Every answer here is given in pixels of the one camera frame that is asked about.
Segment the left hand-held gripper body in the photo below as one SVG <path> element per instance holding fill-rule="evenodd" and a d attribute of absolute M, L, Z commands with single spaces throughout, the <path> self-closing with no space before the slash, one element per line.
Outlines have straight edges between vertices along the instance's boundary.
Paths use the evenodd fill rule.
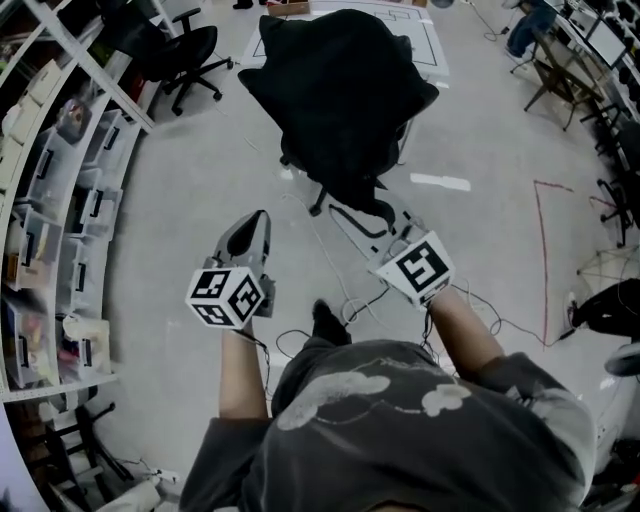
<path fill-rule="evenodd" d="M 275 281 L 265 272 L 271 219 L 264 210 L 249 213 L 219 239 L 197 269 L 185 303 L 208 327 L 242 330 L 253 317 L 272 316 Z"/>

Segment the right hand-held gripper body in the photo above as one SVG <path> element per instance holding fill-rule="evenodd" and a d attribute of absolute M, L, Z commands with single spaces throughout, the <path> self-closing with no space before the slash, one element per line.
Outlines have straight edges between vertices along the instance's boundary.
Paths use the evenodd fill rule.
<path fill-rule="evenodd" d="M 416 309 L 427 309 L 432 299 L 453 280 L 455 267 L 437 234 L 417 224 L 392 233 L 374 232 L 368 269 Z"/>

